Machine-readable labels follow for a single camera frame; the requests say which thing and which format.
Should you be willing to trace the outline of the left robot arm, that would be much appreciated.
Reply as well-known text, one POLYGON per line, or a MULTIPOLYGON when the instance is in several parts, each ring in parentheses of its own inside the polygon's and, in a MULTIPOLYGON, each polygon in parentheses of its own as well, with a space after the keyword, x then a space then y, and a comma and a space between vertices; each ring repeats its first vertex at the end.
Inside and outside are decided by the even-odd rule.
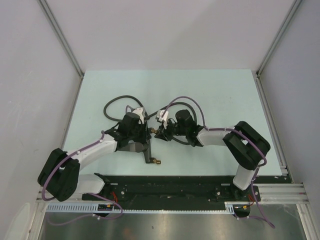
POLYGON ((98 175, 80 175, 80 171, 117 151, 143 152, 149 158, 151 136, 145 118, 145 109, 138 107, 127 112, 114 127, 102 131, 97 141, 74 151, 54 149, 37 179, 42 187, 41 198, 64 202, 74 193, 90 193, 100 200, 107 199, 111 188, 98 175))

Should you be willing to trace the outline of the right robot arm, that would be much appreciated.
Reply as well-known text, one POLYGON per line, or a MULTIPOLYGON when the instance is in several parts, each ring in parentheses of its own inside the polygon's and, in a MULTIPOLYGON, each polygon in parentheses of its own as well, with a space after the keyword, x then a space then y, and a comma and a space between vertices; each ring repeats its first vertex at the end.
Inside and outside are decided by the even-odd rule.
POLYGON ((192 147, 227 147, 238 163, 230 194, 237 201, 247 197, 248 187, 255 180, 259 168, 267 164, 266 155, 271 149, 269 142, 245 121, 232 127, 208 128, 197 124, 186 109, 178 111, 175 118, 173 121, 166 110, 159 110, 156 120, 160 126, 155 138, 169 142, 175 136, 182 136, 192 147))

